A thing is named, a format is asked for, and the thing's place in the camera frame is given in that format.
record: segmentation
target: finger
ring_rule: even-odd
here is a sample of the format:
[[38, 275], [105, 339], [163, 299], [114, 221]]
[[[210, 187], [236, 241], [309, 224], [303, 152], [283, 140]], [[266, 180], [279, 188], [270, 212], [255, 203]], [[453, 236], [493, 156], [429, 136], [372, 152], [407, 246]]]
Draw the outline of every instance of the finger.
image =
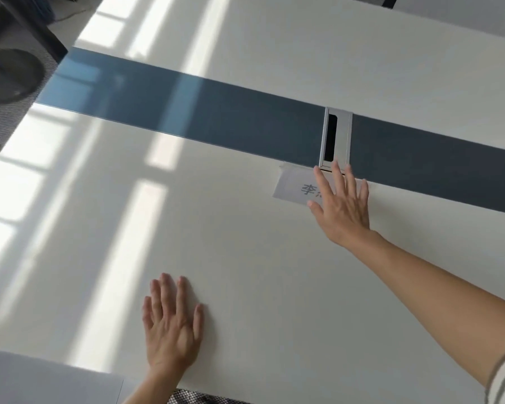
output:
[[161, 305], [163, 316], [173, 316], [176, 313], [175, 299], [172, 297], [172, 278], [168, 274], [161, 274]]
[[335, 190], [337, 191], [337, 196], [346, 195], [346, 183], [344, 181], [344, 176], [340, 172], [339, 161], [335, 159], [331, 163], [331, 172], [333, 173], [333, 179], [335, 180]]
[[352, 167], [349, 164], [347, 164], [344, 168], [344, 173], [346, 174], [346, 189], [348, 190], [348, 196], [351, 198], [357, 198], [355, 177], [352, 172]]
[[151, 298], [149, 296], [146, 296], [144, 298], [144, 304], [142, 305], [142, 323], [144, 323], [144, 331], [146, 334], [148, 334], [148, 332], [153, 327], [153, 320], [151, 318], [151, 315]]
[[323, 218], [323, 209], [320, 204], [318, 204], [316, 201], [308, 201], [307, 206], [310, 208], [312, 215], [316, 218], [316, 221], [318, 224], [320, 224], [320, 219]]
[[153, 321], [157, 323], [162, 319], [161, 286], [159, 285], [159, 281], [157, 279], [150, 282], [150, 292]]
[[361, 189], [359, 190], [359, 202], [364, 208], [368, 205], [368, 182], [366, 180], [363, 180], [361, 182]]
[[331, 190], [331, 186], [329, 185], [329, 182], [323, 175], [322, 170], [320, 170], [318, 166], [315, 166], [315, 177], [316, 177], [316, 183], [318, 184], [318, 187], [320, 187], [322, 197], [327, 198], [329, 196], [332, 196], [333, 191]]
[[193, 337], [197, 343], [202, 342], [204, 337], [204, 306], [202, 304], [194, 307]]
[[187, 280], [183, 276], [178, 278], [176, 316], [180, 318], [180, 320], [187, 319]]

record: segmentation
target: white table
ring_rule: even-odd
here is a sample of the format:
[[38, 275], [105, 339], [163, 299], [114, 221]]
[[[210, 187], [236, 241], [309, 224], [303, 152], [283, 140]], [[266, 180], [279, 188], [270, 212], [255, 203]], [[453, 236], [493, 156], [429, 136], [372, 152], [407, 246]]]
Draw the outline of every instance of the white table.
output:
[[[76, 46], [505, 149], [505, 39], [352, 0], [128, 2], [105, 0]], [[481, 400], [305, 207], [271, 197], [280, 165], [34, 104], [0, 155], [0, 349], [140, 378], [141, 300], [166, 271], [209, 312], [182, 387], [254, 404]], [[378, 184], [370, 212], [505, 298], [504, 213]]]

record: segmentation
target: paper sign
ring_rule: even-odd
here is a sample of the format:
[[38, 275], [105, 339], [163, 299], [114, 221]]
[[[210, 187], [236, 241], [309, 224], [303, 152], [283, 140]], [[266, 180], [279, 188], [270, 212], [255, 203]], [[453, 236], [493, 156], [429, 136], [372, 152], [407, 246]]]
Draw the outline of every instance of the paper sign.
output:
[[[322, 204], [322, 194], [312, 169], [290, 163], [283, 164], [281, 169], [281, 177], [275, 187], [273, 197], [297, 204], [306, 205], [309, 200]], [[323, 175], [331, 185], [331, 190], [334, 191], [333, 175], [326, 171], [323, 172]], [[359, 192], [360, 186], [361, 181], [357, 180], [357, 192]]]

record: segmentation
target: chinese character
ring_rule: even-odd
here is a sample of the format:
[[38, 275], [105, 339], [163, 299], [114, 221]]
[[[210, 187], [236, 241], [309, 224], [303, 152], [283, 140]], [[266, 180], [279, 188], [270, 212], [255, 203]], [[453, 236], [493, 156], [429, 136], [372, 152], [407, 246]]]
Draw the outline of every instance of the chinese character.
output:
[[307, 195], [309, 193], [316, 193], [317, 189], [318, 188], [314, 187], [312, 184], [305, 184], [303, 186], [303, 188], [301, 189], [301, 191], [303, 191], [305, 193], [305, 195]]

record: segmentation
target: hand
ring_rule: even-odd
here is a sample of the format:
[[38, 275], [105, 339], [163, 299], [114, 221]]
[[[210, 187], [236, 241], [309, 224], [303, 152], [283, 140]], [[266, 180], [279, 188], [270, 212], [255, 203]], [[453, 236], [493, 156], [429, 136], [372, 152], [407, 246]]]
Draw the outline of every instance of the hand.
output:
[[322, 193], [323, 209], [320, 204], [309, 201], [307, 205], [316, 217], [318, 225], [335, 244], [349, 248], [352, 241], [370, 231], [368, 219], [368, 183], [363, 180], [357, 195], [357, 185], [352, 168], [347, 165], [342, 175], [339, 163], [332, 163], [336, 193], [317, 166], [315, 177]]
[[196, 360], [203, 333], [203, 307], [195, 306], [192, 324], [187, 318], [187, 280], [178, 279], [174, 297], [172, 278], [161, 274], [150, 282], [151, 297], [144, 298], [142, 321], [151, 371], [175, 375], [179, 381]]

